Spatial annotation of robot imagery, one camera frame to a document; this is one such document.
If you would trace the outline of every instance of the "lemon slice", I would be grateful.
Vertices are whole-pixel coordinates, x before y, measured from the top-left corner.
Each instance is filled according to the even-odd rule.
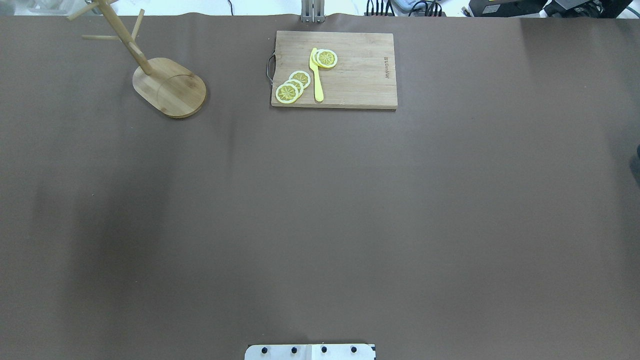
[[[305,91],[305,85],[300,80],[289,79],[289,80],[285,81],[284,83],[285,84],[293,84],[298,89],[298,97],[300,97],[302,95],[302,93]]]
[[[276,89],[276,99],[283,104],[290,104],[298,100],[298,96],[300,96],[298,88],[291,83],[284,83]]]
[[[338,63],[338,55],[329,49],[318,49],[314,55],[314,62],[326,69],[330,69]]]
[[[311,84],[311,76],[309,76],[308,72],[302,70],[292,72],[289,75],[289,79],[300,81],[305,89]]]

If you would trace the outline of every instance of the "brown tabletop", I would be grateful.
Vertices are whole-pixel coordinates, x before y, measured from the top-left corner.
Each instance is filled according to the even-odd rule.
[[[0,17],[0,358],[640,356],[640,21]],[[124,19],[129,28],[134,18]],[[397,111],[272,108],[276,30],[389,32]]]

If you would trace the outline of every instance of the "black cable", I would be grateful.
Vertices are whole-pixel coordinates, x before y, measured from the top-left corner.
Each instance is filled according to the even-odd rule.
[[[438,4],[436,0],[418,1],[417,3],[413,4],[413,7],[411,8],[411,11],[409,12],[408,16],[411,16],[412,13],[417,13],[418,11],[420,11],[420,9],[418,10],[415,9],[415,7],[420,4],[424,5],[423,16],[430,16],[430,17],[442,16],[442,5]]]
[[[391,15],[396,16],[396,13],[394,12],[394,7],[391,5],[391,0],[387,1],[387,9],[385,10],[385,16],[389,16],[389,9],[391,9]]]
[[[632,13],[634,13],[637,17],[640,17],[640,13],[635,11],[633,8],[630,8],[630,7],[627,6],[627,10],[629,10]]]

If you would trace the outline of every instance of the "yellow knife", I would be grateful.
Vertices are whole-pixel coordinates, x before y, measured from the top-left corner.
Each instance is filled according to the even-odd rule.
[[[314,55],[316,51],[316,47],[311,50],[311,55],[309,55],[309,68],[314,72],[314,95],[316,101],[322,102],[324,100],[324,92],[322,91],[322,84],[320,84],[320,72],[318,72],[318,65],[314,63]]]

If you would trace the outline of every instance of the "white bracket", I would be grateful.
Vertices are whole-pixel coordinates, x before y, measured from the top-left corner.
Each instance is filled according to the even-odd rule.
[[[324,0],[302,0],[302,22],[324,22]]]
[[[376,345],[252,345],[246,349],[244,360],[376,360]]]

